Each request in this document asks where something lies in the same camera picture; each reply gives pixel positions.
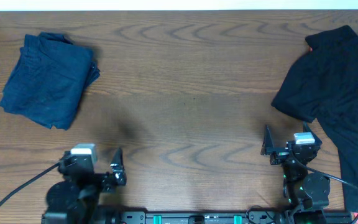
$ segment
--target wooden table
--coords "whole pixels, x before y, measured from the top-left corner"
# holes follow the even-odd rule
[[[281,207],[282,169],[260,155],[264,125],[278,145],[301,122],[271,107],[304,38],[349,24],[358,11],[0,12],[1,90],[25,34],[65,33],[96,52],[100,78],[68,131],[46,129],[0,107],[0,199],[79,142],[97,144],[98,172],[121,146],[128,176],[121,203],[152,210]],[[323,140],[310,164],[340,175]],[[0,223],[40,223],[52,171],[0,209]],[[344,209],[331,182],[330,209]]]

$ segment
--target green connector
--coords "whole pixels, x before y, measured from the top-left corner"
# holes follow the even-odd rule
[[[161,215],[154,215],[153,216],[153,224],[161,224],[161,223],[162,223]]]
[[[241,215],[234,216],[234,224],[242,224],[242,216]]]

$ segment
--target folded navy cloth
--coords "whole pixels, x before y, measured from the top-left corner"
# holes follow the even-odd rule
[[[63,34],[26,34],[21,56],[2,93],[5,112],[36,123],[68,129],[83,90],[99,77],[93,51],[73,45]]]

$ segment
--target black t-shirt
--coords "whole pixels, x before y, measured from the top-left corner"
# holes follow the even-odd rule
[[[358,186],[358,36],[344,26],[306,42],[313,51],[292,65],[272,106],[303,121],[317,118],[338,148],[342,178]],[[346,209],[358,211],[357,191],[343,189]]]

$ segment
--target white wall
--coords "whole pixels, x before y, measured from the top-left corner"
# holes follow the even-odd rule
[[[0,0],[0,11],[358,9],[358,0]]]

